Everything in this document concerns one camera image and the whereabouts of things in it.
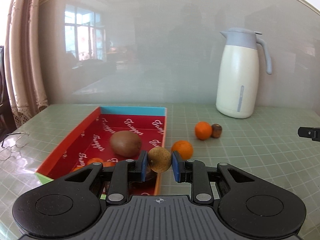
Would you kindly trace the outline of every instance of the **ribbed gray surface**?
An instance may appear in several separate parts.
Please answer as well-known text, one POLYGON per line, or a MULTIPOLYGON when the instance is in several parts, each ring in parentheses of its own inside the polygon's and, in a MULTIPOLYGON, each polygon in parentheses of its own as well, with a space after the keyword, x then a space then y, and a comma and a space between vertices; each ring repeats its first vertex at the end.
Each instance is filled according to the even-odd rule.
POLYGON ((227 229, 209 207, 187 196, 133 196, 109 207, 100 221, 74 240, 245 240, 227 229))

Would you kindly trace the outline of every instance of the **white thermos jug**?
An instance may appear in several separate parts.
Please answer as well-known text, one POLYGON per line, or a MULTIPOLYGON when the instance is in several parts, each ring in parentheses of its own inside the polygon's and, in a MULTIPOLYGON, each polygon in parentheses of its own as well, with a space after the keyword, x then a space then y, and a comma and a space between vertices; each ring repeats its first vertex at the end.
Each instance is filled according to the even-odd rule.
POLYGON ((243 28, 230 28, 220 32, 227 38, 220 65, 217 109, 231 117, 247 118, 252 115, 259 83, 257 43, 266 58, 267 73, 271 75, 271 57, 259 32, 243 28))

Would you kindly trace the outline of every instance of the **orange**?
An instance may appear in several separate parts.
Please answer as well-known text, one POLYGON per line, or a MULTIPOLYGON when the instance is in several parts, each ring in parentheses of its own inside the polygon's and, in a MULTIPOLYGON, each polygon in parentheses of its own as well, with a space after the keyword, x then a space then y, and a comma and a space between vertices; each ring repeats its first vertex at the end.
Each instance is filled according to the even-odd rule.
POLYGON ((87 165, 89 165, 91 163, 103 163, 103 160, 100 158, 92 158, 92 159, 88 160, 87 165))
POLYGON ((74 171, 77 171, 77 170, 79 170, 79 169, 81 169, 81 168, 83 168, 84 166, 81 166, 81 167, 75 167, 71 172, 74 172, 74 171))
POLYGON ((198 139, 206 140, 212 134, 212 127, 207 122, 199 122, 195 126, 195 134, 198 139))
POLYGON ((104 162, 103 163, 103 167, 111 167, 111 166, 115 166, 116 165, 116 163, 114 163, 114 162, 104 162))
POLYGON ((193 147, 188 141, 177 141, 171 147, 171 152, 178 151, 183 160, 190 159, 193 154, 193 147))

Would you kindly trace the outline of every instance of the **triangular cutout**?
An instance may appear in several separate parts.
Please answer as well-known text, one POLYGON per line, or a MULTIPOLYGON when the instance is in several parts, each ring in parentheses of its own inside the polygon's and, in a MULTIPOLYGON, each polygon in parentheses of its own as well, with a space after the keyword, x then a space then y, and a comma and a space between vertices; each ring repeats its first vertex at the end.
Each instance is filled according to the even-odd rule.
POLYGON ((243 175, 242 173, 235 171, 233 169, 228 169, 229 173, 237 183, 244 183, 244 182, 254 182, 253 179, 243 175))
POLYGON ((71 182, 84 182, 85 179, 89 176, 92 169, 86 169, 84 171, 81 171, 78 174, 75 174, 67 179, 65 181, 71 181, 71 182))

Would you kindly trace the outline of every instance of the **grid pattern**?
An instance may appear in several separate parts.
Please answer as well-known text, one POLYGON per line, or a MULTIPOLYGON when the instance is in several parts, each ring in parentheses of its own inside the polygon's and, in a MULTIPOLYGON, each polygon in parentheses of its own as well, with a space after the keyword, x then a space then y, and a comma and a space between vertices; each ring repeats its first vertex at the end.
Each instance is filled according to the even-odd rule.
MULTIPOLYGON (((194 146, 193 158, 207 166, 228 162, 298 195, 308 214, 300 236, 305 240, 320 239, 320 143, 297 135, 300 126, 320 127, 320 117, 312 110, 257 107, 252 117, 233 119, 219 113, 214 105, 139 106, 167 107, 168 149, 175 141, 188 140, 194 146), (199 121, 220 124, 221 138, 197 140, 194 126, 199 121)), ((19 129, 28 131, 32 141, 21 149, 21 158, 0 163, 1 240, 15 240, 20 236, 13 222, 12 205, 19 195, 40 185, 33 172, 95 108, 93 105, 52 105, 19 129)), ((171 169, 162 178, 162 194, 191 193, 190 184, 174 181, 171 169)), ((214 183, 212 189, 218 198, 214 183)))

